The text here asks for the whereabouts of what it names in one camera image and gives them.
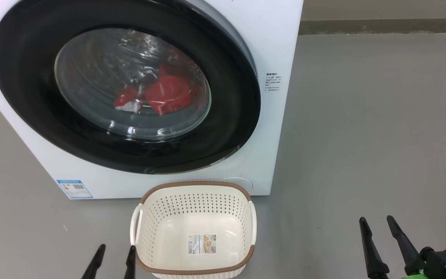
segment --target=brown basket rim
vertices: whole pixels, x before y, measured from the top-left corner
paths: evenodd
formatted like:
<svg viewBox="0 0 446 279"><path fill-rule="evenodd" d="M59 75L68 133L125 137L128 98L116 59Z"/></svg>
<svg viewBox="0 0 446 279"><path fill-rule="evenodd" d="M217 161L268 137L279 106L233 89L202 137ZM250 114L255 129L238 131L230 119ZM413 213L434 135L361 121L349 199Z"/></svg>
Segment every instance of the brown basket rim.
<svg viewBox="0 0 446 279"><path fill-rule="evenodd" d="M235 183L231 182L223 182L223 181L184 181L184 182L173 182L173 183L166 183L161 184L159 186L156 186L149 191L142 197L142 200L140 203L144 204L144 202L147 200L147 198L154 192L156 192L159 189L165 189L165 188L171 188L171 187L180 187L180 186L198 186L198 185L211 185L211 186L224 186L224 187L232 187L234 189L237 189L241 191L244 196L247 198L248 201L251 201L251 196L249 193L240 185L237 185ZM207 269L207 270L166 270L166 269L156 269L151 268L145 263L143 263L140 258L139 254L135 253L135 257L137 259L137 264L140 265L140 267L150 273L156 273L156 274L169 274L169 275L204 275L204 274L215 274L215 273L223 273L223 272L231 272L234 270L237 270L239 268L242 268L244 265L246 265L249 260L251 259L253 253L254 253L255 245L251 245L249 248L249 252L247 253L246 257L236 265L232 265L231 267L226 268L218 268L218 269Z"/></svg>

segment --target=product label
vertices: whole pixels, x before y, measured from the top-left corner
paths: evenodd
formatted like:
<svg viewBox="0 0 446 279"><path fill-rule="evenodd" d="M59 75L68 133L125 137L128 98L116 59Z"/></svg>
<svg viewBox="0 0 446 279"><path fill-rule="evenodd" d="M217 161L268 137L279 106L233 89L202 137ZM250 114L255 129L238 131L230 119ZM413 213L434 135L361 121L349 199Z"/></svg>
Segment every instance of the product label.
<svg viewBox="0 0 446 279"><path fill-rule="evenodd" d="M91 193L80 180L57 180L70 198L92 198Z"/></svg>
<svg viewBox="0 0 446 279"><path fill-rule="evenodd" d="M191 234L187 237L189 255L216 254L216 234Z"/></svg>
<svg viewBox="0 0 446 279"><path fill-rule="evenodd" d="M281 76L276 72L269 72L266 74L264 81L264 91L278 91L280 90Z"/></svg>

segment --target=beige wall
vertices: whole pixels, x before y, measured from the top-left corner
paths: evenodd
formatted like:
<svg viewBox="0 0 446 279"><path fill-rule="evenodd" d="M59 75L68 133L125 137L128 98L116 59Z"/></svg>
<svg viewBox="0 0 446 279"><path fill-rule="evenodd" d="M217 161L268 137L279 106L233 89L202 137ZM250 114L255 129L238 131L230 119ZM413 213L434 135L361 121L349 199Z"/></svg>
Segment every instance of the beige wall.
<svg viewBox="0 0 446 279"><path fill-rule="evenodd" d="M446 0L305 0L302 20L446 18Z"/></svg>

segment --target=round glass window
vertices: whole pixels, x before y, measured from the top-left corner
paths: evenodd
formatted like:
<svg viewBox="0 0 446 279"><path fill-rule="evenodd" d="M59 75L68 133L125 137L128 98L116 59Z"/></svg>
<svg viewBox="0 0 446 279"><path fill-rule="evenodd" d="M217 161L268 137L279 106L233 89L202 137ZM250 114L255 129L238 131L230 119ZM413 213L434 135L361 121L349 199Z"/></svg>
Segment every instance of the round glass window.
<svg viewBox="0 0 446 279"><path fill-rule="evenodd" d="M98 29L74 37L56 58L55 78L83 117L132 139L185 134L211 106L208 81L195 62L135 30Z"/></svg>

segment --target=washing machine door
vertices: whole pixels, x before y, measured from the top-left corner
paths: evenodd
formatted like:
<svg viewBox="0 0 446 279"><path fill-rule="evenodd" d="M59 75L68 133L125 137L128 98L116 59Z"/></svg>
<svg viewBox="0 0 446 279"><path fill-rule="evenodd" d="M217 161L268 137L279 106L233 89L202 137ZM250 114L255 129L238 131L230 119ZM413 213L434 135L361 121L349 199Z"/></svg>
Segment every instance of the washing machine door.
<svg viewBox="0 0 446 279"><path fill-rule="evenodd" d="M0 88L59 148L136 173L228 157L260 111L248 56L175 0L18 2L0 23Z"/></svg>

